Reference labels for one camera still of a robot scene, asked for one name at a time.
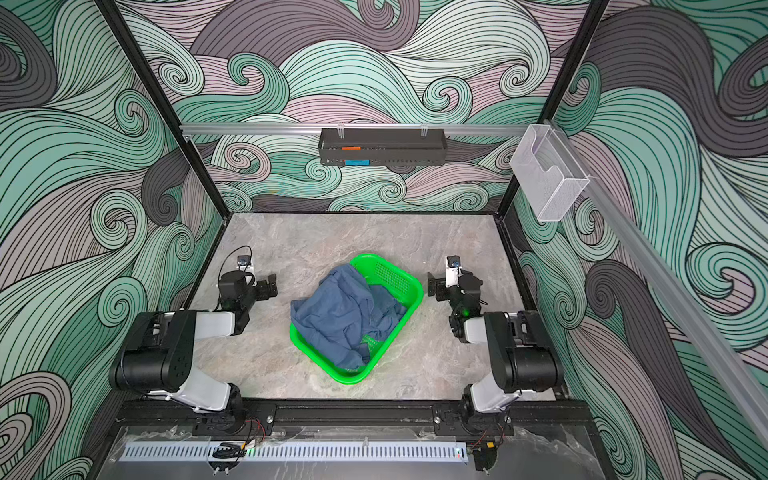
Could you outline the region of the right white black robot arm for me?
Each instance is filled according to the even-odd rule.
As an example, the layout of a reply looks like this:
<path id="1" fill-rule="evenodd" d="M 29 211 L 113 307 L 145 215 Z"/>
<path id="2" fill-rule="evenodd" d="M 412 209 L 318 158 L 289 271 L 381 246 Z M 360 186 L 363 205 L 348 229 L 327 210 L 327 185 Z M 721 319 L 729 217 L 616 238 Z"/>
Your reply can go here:
<path id="1" fill-rule="evenodd" d="M 537 311 L 484 312 L 483 281 L 457 269 L 443 277 L 427 276 L 428 295 L 451 307 L 452 334 L 460 342 L 487 347 L 490 371 L 465 388 L 463 415 L 500 414 L 530 392 L 563 385 L 562 364 Z"/>

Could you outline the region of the black wall tray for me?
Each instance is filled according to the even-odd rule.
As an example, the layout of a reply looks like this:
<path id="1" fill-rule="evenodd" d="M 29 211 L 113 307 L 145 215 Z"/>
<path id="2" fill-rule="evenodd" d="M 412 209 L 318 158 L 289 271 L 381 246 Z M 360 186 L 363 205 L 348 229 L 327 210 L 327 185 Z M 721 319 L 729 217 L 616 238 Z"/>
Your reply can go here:
<path id="1" fill-rule="evenodd" d="M 336 130 L 321 131 L 318 150 L 328 166 L 415 167 L 442 165 L 448 144 L 442 130 Z"/>

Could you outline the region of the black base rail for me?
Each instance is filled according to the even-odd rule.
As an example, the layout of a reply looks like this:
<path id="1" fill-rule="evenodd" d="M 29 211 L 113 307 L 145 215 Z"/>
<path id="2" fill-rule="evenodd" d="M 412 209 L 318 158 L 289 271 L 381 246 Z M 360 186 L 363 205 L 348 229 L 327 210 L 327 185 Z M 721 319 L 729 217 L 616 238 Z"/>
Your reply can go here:
<path id="1" fill-rule="evenodd" d="M 165 401 L 134 400 L 123 404 L 116 415 L 120 426 L 190 426 L 196 434 L 243 437 L 275 436 L 308 428 L 404 427 L 414 432 L 455 438 L 483 434 L 512 435 L 515 428 L 596 427 L 582 401 L 515 402 L 500 413 L 470 413 L 458 400 L 312 400 L 252 399 L 233 413 L 195 413 Z"/>

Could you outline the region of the aluminium rail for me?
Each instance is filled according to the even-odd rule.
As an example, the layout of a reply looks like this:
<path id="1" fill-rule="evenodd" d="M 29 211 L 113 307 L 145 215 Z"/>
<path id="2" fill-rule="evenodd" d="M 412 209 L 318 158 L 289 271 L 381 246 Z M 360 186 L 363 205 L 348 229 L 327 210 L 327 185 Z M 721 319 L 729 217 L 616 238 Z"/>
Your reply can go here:
<path id="1" fill-rule="evenodd" d="M 344 136 L 347 130 L 442 130 L 446 136 L 505 137 L 523 135 L 524 125 L 494 124 L 323 124 L 323 123 L 182 123 L 184 136 L 195 135 L 319 135 L 324 129 L 336 130 Z"/>
<path id="2" fill-rule="evenodd" d="M 648 281 L 652 294 L 696 347 L 756 438 L 766 446 L 767 393 L 764 387 L 637 226 L 631 185 L 621 166 L 612 161 L 608 177 L 601 177 L 593 163 L 581 154 L 555 121 L 546 120 L 544 124 L 554 131 L 572 157 L 572 163 L 588 179 L 584 193 L 593 200 L 605 224 L 633 258 Z"/>

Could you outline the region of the clear acrylic wall holder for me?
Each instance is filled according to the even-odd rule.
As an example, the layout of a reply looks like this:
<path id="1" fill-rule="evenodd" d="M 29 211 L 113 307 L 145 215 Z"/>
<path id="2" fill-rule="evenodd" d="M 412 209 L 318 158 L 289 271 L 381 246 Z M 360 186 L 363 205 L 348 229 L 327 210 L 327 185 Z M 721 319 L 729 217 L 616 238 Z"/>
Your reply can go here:
<path id="1" fill-rule="evenodd" d="M 541 222 L 559 222 L 590 180 L 565 133 L 550 124 L 529 125 L 510 166 Z"/>

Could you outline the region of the aluminium back rail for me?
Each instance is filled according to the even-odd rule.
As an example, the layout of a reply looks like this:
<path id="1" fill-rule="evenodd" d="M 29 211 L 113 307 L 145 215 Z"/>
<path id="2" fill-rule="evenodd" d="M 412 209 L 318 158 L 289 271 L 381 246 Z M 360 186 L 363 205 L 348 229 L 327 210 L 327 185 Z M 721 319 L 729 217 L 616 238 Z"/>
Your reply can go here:
<path id="1" fill-rule="evenodd" d="M 323 123 L 182 123 L 184 136 L 195 135 L 319 135 L 324 129 L 336 130 L 344 136 L 347 130 L 442 130 L 446 136 L 505 137 L 523 135 L 524 125 L 494 124 L 323 124 Z"/>

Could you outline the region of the aluminium right rail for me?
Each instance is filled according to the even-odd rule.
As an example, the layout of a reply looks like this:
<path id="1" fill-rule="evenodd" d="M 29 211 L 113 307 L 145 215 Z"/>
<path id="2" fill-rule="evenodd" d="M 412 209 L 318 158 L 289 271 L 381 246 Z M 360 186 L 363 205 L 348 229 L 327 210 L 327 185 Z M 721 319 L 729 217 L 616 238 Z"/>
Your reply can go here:
<path id="1" fill-rule="evenodd" d="M 572 163 L 588 179 L 584 193 L 593 200 L 605 224 L 633 258 L 648 281 L 652 294 L 696 347 L 756 438 L 766 446 L 767 393 L 764 387 L 637 226 L 631 185 L 621 166 L 612 161 L 608 177 L 601 177 L 593 163 L 581 154 L 555 121 L 546 120 L 544 124 L 554 131 L 572 157 Z"/>

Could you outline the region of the blue t-shirt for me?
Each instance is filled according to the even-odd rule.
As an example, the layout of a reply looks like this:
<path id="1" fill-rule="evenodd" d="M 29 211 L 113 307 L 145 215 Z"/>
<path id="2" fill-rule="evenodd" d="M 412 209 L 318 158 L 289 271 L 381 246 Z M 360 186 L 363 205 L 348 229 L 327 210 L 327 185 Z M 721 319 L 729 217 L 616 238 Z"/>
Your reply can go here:
<path id="1" fill-rule="evenodd" d="M 365 336 L 386 340 L 407 308 L 381 285 L 370 285 L 350 264 L 332 269 L 308 298 L 290 304 L 291 323 L 305 341 L 342 370 L 371 358 Z"/>

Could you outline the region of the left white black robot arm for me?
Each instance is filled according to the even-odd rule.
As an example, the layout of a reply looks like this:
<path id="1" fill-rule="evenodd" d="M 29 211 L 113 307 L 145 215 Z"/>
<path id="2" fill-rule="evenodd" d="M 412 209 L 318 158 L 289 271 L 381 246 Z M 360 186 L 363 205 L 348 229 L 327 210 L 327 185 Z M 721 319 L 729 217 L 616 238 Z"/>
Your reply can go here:
<path id="1" fill-rule="evenodd" d="M 200 414 L 240 409 L 238 387 L 195 365 L 195 343 L 242 334 L 253 305 L 278 295 L 277 276 L 229 271 L 220 276 L 218 292 L 214 310 L 138 314 L 110 367 L 112 389 L 175 401 Z"/>

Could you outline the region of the green plastic basket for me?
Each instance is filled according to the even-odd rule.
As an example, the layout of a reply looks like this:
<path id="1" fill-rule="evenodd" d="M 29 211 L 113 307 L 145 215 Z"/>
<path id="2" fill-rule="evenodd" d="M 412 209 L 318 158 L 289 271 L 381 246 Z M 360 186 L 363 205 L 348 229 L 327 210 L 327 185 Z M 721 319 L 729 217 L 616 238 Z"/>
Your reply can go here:
<path id="1" fill-rule="evenodd" d="M 378 255 L 371 253 L 361 254 L 347 264 L 354 266 L 363 275 L 368 284 L 385 287 L 397 301 L 407 308 L 407 312 L 399 325 L 384 341 L 375 341 L 369 336 L 363 338 L 363 341 L 370 347 L 371 358 L 365 367 L 358 370 L 342 370 L 334 367 L 330 361 L 305 341 L 292 323 L 290 326 L 290 339 L 298 350 L 304 353 L 335 381 L 344 385 L 354 385 L 368 377 L 382 356 L 387 352 L 412 314 L 421 304 L 424 290 L 418 279 Z"/>

